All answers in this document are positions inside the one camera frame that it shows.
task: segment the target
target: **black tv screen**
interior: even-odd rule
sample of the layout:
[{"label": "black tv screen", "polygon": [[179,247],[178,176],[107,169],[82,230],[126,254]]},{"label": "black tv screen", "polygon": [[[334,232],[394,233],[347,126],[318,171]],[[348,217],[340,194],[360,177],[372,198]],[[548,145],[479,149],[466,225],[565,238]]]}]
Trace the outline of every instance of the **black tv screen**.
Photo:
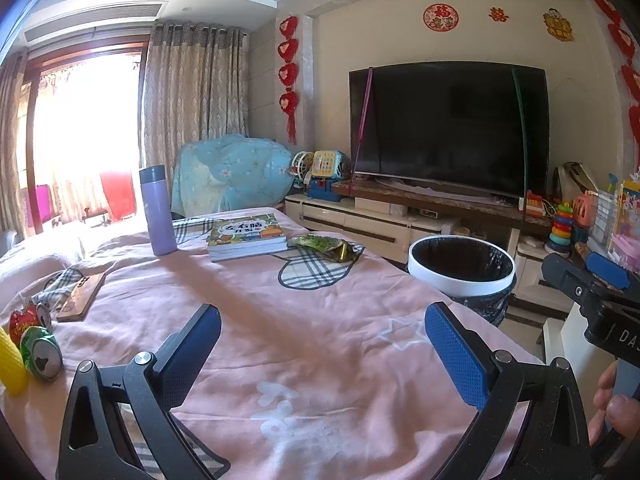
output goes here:
[{"label": "black tv screen", "polygon": [[[354,159],[367,72],[349,74]],[[500,63],[375,68],[355,171],[522,196],[525,153],[516,83],[526,126],[527,187],[544,193],[549,152],[545,72]]]}]

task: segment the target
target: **dark blue bottle lid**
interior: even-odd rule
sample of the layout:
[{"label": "dark blue bottle lid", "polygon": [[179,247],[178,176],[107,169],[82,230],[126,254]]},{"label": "dark blue bottle lid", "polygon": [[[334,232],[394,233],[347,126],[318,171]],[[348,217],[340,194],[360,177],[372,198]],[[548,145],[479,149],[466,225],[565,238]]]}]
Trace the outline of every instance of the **dark blue bottle lid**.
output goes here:
[{"label": "dark blue bottle lid", "polygon": [[164,164],[158,166],[149,166],[140,170],[140,184],[148,184],[149,182],[157,182],[165,180]]}]

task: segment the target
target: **screw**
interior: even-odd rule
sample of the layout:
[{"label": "screw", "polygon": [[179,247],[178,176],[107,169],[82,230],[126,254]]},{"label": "screw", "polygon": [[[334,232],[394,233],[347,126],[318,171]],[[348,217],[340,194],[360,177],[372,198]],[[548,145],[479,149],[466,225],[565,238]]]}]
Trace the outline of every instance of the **screw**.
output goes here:
[{"label": "screw", "polygon": [[149,352],[140,352],[139,354],[136,354],[133,360],[136,362],[136,364],[146,365],[149,361],[151,361],[151,354]]},{"label": "screw", "polygon": [[91,368],[94,367],[94,362],[93,361],[82,361],[79,365],[78,365],[78,371],[79,372],[88,372],[89,370],[91,370]]},{"label": "screw", "polygon": [[567,361],[564,357],[559,357],[556,359],[556,366],[562,368],[562,370],[568,370],[571,368],[569,361]]},{"label": "screw", "polygon": [[513,361],[513,356],[507,352],[506,350],[498,350],[495,353],[495,358],[498,359],[501,363],[510,363]]}]

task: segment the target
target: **trash can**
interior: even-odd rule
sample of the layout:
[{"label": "trash can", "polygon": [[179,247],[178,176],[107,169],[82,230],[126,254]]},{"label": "trash can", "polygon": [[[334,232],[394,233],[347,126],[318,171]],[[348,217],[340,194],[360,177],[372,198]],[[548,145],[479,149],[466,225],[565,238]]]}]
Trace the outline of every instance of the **trash can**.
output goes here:
[{"label": "trash can", "polygon": [[464,236],[423,238],[409,248],[407,270],[495,326],[516,285],[516,265],[500,247]]}]

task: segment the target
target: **sheer curtain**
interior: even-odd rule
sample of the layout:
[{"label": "sheer curtain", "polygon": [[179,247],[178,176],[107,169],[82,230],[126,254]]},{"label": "sheer curtain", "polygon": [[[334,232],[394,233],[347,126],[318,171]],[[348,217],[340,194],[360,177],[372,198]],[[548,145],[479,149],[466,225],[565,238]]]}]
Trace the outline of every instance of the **sheer curtain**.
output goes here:
[{"label": "sheer curtain", "polygon": [[24,237],[24,209],[20,198],[16,145],[18,102],[27,63],[26,54],[9,56],[0,66],[0,233],[16,231]]},{"label": "sheer curtain", "polygon": [[165,165],[170,187],[184,143],[246,134],[245,70],[244,35],[239,29],[154,26],[140,144],[146,166]]},{"label": "sheer curtain", "polygon": [[34,115],[36,184],[50,187],[63,222],[111,214],[100,174],[138,167],[140,55],[117,54],[45,74]]}]

